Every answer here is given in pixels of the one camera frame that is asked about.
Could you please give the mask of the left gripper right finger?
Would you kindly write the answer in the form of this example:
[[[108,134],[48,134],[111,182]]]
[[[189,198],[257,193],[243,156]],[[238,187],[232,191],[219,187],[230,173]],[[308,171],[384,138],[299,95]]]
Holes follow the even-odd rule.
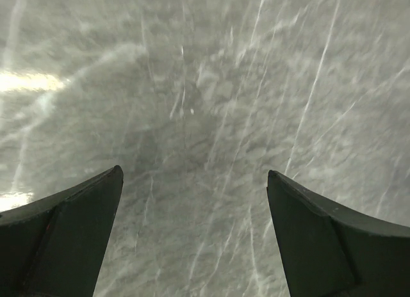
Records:
[[[409,227],[269,171],[267,196],[291,296],[409,296]]]

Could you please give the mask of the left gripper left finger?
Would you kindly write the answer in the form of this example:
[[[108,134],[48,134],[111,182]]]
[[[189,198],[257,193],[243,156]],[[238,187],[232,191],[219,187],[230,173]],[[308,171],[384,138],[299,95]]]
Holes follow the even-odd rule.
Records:
[[[92,296],[119,206],[119,165],[1,213],[1,296]]]

